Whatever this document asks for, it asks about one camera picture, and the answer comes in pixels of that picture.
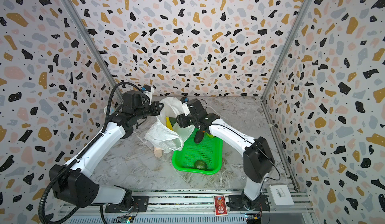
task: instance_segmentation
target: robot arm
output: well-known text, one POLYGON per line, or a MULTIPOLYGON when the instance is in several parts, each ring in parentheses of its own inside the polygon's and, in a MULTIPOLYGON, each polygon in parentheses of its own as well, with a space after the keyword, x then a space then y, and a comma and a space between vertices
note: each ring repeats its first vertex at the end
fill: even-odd
POLYGON ((253 210, 260 194, 262 184, 274 165, 272 152, 263 137, 243 134, 228 125, 218 115, 207 113, 199 99, 188 100, 181 98, 184 114, 177 116, 181 127, 195 125, 201 131, 219 137, 243 156, 243 170, 247 175, 246 187, 243 190, 243 203, 249 210, 253 210))
POLYGON ((51 182, 41 197, 38 209, 39 218, 43 224, 63 223, 80 207, 93 204, 117 204, 117 209, 123 212, 133 208, 131 190, 99 185, 89 178, 109 149, 119 139, 128 138, 134 131, 134 125, 137 128, 143 123, 138 123, 140 119, 146 120, 148 116, 159 115, 164 104, 151 101, 153 92, 150 86, 144 85, 139 89, 129 82, 121 82, 113 87, 102 130, 63 166, 54 165, 50 169, 51 182), (109 115, 113 93, 122 84, 134 86, 139 91, 131 90, 123 93, 123 103, 118 107, 121 110, 109 115), (55 222, 48 220, 45 214, 46 199, 51 189, 56 198, 76 205, 73 211, 55 222))

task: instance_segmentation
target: red card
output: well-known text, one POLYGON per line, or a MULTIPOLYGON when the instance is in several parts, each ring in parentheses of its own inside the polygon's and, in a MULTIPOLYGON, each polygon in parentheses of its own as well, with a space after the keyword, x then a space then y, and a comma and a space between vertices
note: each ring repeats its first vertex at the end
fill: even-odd
POLYGON ((215 215, 216 216, 226 216, 227 207, 226 200, 223 195, 214 196, 214 205, 215 205, 215 215))

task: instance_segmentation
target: avocado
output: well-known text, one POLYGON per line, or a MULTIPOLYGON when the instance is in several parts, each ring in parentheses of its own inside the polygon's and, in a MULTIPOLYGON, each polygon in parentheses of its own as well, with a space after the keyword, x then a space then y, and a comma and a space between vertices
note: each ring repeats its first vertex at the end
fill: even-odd
POLYGON ((205 136, 205 134, 203 133, 203 131, 202 130, 198 130, 195 133, 194 142, 196 144, 199 144, 203 140, 204 136, 205 136))
POLYGON ((203 160, 197 160, 195 161, 194 168, 199 170, 207 170, 207 164, 203 160))

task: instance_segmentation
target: marble floor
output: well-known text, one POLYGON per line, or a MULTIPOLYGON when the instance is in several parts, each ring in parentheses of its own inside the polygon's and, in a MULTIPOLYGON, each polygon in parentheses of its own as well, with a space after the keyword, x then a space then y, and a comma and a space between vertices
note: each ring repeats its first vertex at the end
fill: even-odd
MULTIPOLYGON (((153 101, 163 97, 153 97, 153 101)), ((268 183, 290 184, 277 152, 271 131, 267 125, 259 98, 255 97, 201 97, 208 103, 207 112, 214 112, 225 122, 246 135, 264 137, 273 153, 281 179, 268 183)), ((139 189, 243 189, 246 175, 242 156, 223 143, 222 168, 214 175, 180 172, 172 163, 172 152, 156 158, 153 145, 144 138, 155 122, 152 116, 125 140, 111 148, 96 167, 91 179, 103 185, 118 185, 132 190, 139 189)), ((275 169, 272 178, 278 178, 275 169)))

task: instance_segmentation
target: speckled wallpaper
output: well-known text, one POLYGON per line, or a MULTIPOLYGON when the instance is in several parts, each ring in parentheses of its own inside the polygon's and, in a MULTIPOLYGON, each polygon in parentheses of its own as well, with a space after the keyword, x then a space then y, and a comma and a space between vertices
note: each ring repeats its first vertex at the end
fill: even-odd
POLYGON ((72 0, 119 81, 258 96, 303 0, 72 0))
POLYGON ((385 223, 385 0, 312 0, 266 103, 320 223, 385 223))
POLYGON ((49 169, 99 131, 110 87, 59 0, 1 2, 0 223, 40 223, 49 169))

